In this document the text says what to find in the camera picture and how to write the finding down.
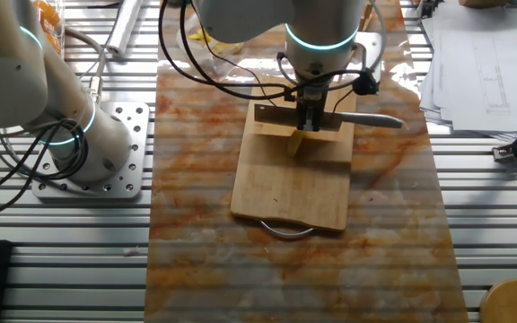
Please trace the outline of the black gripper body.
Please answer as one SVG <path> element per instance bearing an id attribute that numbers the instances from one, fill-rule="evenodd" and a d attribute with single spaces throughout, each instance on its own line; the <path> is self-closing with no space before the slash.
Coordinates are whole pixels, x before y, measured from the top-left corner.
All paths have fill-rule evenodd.
<path id="1" fill-rule="evenodd" d="M 296 92 L 296 107 L 324 108 L 327 99 L 327 86 L 303 86 Z"/>

